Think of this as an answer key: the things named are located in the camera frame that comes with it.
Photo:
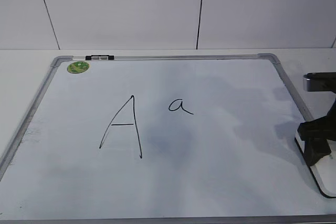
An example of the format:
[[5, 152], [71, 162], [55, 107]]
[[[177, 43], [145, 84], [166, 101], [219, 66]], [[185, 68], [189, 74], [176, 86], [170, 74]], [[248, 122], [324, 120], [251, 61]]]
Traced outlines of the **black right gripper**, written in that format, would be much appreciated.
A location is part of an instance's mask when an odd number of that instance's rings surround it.
[[305, 142], [303, 157], [309, 167], [331, 154], [328, 140], [335, 141], [335, 102], [326, 116], [301, 123], [297, 131]]

